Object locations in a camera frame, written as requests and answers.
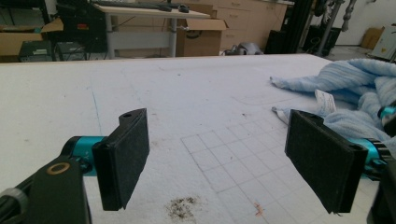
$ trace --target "light blue cloth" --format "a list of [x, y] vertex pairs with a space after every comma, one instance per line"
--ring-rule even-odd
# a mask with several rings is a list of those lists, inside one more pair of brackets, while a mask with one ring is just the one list
[[[324, 118], [324, 124], [345, 138], [375, 138], [384, 143], [396, 158], [396, 137], [390, 138], [382, 127], [377, 112], [381, 106], [396, 100], [396, 65], [370, 59], [337, 61], [324, 66], [315, 77], [284, 79], [271, 77], [282, 89], [312, 92], [326, 91], [335, 100], [355, 104], [357, 110], [340, 109], [329, 115], [307, 111]], [[283, 117], [294, 108], [273, 108]]]

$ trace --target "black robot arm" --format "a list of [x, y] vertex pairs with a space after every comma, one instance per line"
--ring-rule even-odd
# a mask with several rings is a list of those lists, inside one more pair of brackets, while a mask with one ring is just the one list
[[75, 136], [61, 155], [0, 193], [0, 223], [92, 223], [84, 175], [97, 175], [104, 210], [125, 208], [149, 155], [146, 109], [119, 117], [109, 136]]

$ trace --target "white tag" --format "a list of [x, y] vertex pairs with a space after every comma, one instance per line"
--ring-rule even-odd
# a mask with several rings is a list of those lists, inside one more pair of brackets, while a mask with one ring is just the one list
[[318, 114], [319, 115], [328, 115], [336, 110], [334, 97], [331, 94], [315, 90], [315, 96], [318, 101]]

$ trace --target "white table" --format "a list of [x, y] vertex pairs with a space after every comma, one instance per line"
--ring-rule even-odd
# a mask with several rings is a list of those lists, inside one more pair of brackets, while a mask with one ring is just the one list
[[[130, 7], [102, 7], [96, 6], [106, 14], [107, 51], [110, 59], [114, 59], [115, 49], [156, 49], [169, 48], [170, 56], [176, 56], [177, 42], [177, 19], [210, 19], [204, 13], [191, 11], [189, 13], [179, 12], [172, 9], [171, 12], [157, 9], [130, 8]], [[171, 19], [170, 32], [136, 33], [115, 32], [111, 16], [151, 17]]]
[[[270, 76], [313, 76], [329, 62], [262, 55], [0, 64], [0, 191], [57, 157], [70, 137], [108, 135], [120, 114], [145, 107], [151, 151], [126, 211], [102, 211], [96, 178], [84, 179], [93, 223], [365, 223], [377, 183], [361, 181], [351, 214], [328, 215], [285, 156], [287, 127], [271, 111], [316, 101], [273, 87]], [[185, 197], [197, 200], [193, 217], [172, 219], [170, 202]]]

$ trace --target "cardboard box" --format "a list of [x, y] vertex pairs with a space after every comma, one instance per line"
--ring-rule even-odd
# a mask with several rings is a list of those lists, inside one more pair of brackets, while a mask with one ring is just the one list
[[17, 63], [23, 41], [43, 40], [48, 32], [62, 31], [60, 19], [41, 27], [0, 25], [0, 63]]
[[364, 34], [363, 40], [361, 41], [361, 47], [366, 49], [374, 49], [376, 42], [378, 42], [383, 31], [384, 28], [369, 28]]
[[[213, 6], [189, 4], [190, 10], [216, 15]], [[179, 25], [188, 31], [177, 30], [177, 57], [219, 56], [221, 32], [228, 28], [224, 20], [182, 20]]]

